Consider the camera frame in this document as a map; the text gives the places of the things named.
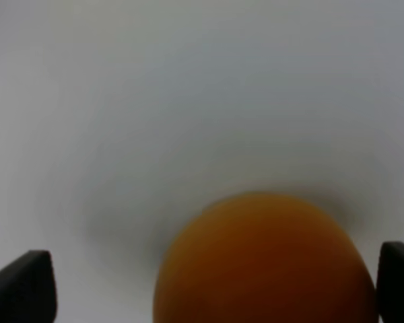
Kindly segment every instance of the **round orange object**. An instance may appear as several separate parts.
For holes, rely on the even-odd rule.
[[[377,323],[370,275],[347,234],[289,196],[222,201],[177,237],[154,323]]]

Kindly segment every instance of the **white surface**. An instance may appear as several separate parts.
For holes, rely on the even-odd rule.
[[[404,0],[0,0],[0,267],[53,253],[58,322],[151,322],[181,223],[235,192],[404,241]]]

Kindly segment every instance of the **white wall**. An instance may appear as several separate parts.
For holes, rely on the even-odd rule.
[[[0,267],[50,249],[59,322],[151,322],[170,236],[260,189],[373,275],[404,241],[404,0],[0,0]]]

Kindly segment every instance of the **orange fruit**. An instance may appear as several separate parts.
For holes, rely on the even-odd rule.
[[[377,323],[375,291],[347,234],[290,196],[222,201],[175,239],[154,323]]]

